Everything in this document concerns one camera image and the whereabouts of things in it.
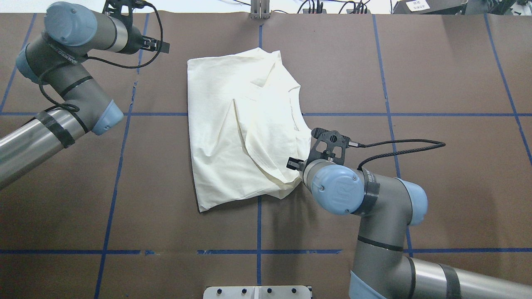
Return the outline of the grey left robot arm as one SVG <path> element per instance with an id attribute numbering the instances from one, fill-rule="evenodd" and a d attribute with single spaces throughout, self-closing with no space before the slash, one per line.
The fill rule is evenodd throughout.
<path id="1" fill-rule="evenodd" d="M 48 6 L 45 29 L 21 49 L 16 66 L 52 106 L 1 139 L 2 189 L 83 135 L 102 135 L 122 121 L 120 108 L 82 63 L 118 66 L 89 56 L 91 50 L 169 53 L 163 36 L 145 36 L 133 25 L 133 10 L 146 6 L 155 8 L 146 0 L 107 0 L 101 13 L 65 1 Z"/>

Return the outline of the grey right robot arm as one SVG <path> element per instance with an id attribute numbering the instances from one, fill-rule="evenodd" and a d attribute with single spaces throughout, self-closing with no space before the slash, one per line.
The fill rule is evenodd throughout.
<path id="1" fill-rule="evenodd" d="M 428 199 L 412 182 L 352 170 L 325 159 L 290 158 L 312 197 L 337 215 L 361 217 L 351 299 L 530 299 L 531 287 L 404 254 L 406 230 L 424 219 Z"/>

